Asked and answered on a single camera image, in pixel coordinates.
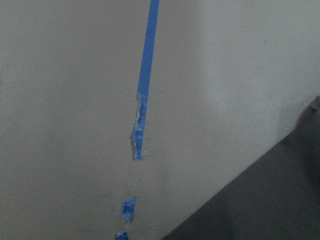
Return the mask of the blue tape line lengthwise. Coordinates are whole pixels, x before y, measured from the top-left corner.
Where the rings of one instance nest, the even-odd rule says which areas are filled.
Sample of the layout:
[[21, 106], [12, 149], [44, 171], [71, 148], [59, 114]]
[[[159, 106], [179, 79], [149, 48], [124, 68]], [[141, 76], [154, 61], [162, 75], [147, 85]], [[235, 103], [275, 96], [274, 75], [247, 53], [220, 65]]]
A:
[[142, 159], [159, 6], [160, 2], [158, 0], [150, 1], [136, 93], [138, 99], [138, 108], [136, 113], [136, 121], [131, 134], [133, 143], [133, 159], [135, 161], [140, 161]]

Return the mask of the brown t-shirt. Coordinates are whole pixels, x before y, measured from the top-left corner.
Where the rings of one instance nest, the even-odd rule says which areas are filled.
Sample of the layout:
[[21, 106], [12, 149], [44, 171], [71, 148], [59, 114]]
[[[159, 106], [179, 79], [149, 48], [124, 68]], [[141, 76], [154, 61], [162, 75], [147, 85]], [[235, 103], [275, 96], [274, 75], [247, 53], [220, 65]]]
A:
[[308, 118], [171, 231], [168, 240], [317, 240], [320, 99]]

